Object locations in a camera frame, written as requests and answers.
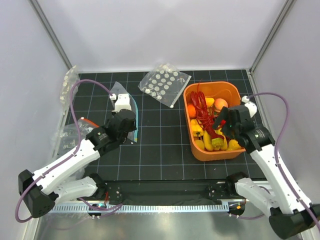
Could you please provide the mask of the red toy lobster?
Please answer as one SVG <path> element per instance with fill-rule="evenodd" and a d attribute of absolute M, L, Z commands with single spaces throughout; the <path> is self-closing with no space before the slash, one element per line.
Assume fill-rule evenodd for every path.
<path fill-rule="evenodd" d="M 212 108 L 214 105 L 210 108 L 207 108 L 205 97 L 205 94 L 202 91 L 200 91 L 200 83 L 198 83 L 196 91 L 192 91 L 190 93 L 191 103 L 196 108 L 196 119 L 202 127 L 202 129 L 204 131 L 207 131 L 211 139 L 222 139 L 223 137 L 216 134 L 215 130 L 213 129 L 215 115 Z"/>

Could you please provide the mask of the clear blue-zip bag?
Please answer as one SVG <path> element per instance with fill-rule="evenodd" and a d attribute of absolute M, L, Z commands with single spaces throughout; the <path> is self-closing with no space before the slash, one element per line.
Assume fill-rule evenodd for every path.
<path fill-rule="evenodd" d="M 112 112 L 115 114 L 117 112 L 115 112 L 114 107 L 115 107 L 115 102 L 116 102 L 116 100 L 118 98 L 118 94 L 129 94 L 129 93 L 124 88 L 124 86 L 118 81 L 116 81 L 114 83 L 114 85 L 111 88 L 110 92 L 111 92 L 111 96 L 109 97 L 109 99 L 111 100 L 112 106 L 113 106 L 113 111 Z M 138 124 L 138 121 L 139 121 L 138 105 L 137 105 L 136 101 L 134 100 L 134 98 L 132 97 L 131 94 L 129 94 L 129 97 L 130 97 L 130 105 L 131 105 L 130 114 L 133 117 L 135 130 L 131 131 L 128 134 L 127 138 L 132 143 L 137 143 L 138 142 L 138 127 L 137 127 L 137 124 Z"/>

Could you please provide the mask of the yellow toy banana bunch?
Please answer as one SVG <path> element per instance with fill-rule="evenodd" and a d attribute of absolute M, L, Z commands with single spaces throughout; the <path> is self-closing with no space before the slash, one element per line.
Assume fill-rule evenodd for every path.
<path fill-rule="evenodd" d="M 211 136 L 207 133 L 207 131 L 204 131 L 203 134 L 203 142 L 204 142 L 204 148 L 209 151 L 212 152 L 214 150 L 214 147 L 212 145 L 212 139 Z"/>

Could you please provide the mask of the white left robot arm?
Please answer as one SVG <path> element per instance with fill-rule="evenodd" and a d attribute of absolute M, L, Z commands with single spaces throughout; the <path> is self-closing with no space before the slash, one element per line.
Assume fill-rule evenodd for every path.
<path fill-rule="evenodd" d="M 135 131 L 136 114 L 128 109 L 114 113 L 103 126 L 91 130 L 79 144 L 51 164 L 18 175 L 18 203 L 24 203 L 31 218 L 40 218 L 55 205 L 83 197 L 101 200 L 107 193 L 104 180 L 92 173 L 75 181 L 67 178 L 89 163 L 118 148 Z"/>

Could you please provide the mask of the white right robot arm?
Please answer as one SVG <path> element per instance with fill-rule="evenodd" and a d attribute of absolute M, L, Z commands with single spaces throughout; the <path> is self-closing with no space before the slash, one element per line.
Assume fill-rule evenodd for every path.
<path fill-rule="evenodd" d="M 285 166 L 271 133 L 264 126 L 255 126 L 257 112 L 253 103 L 223 107 L 213 129 L 246 150 L 266 177 L 272 193 L 268 193 L 243 172 L 229 175 L 225 192 L 230 198 L 241 196 L 264 213 L 275 234 L 286 240 L 314 227 L 320 221 L 320 206 L 303 193 Z"/>

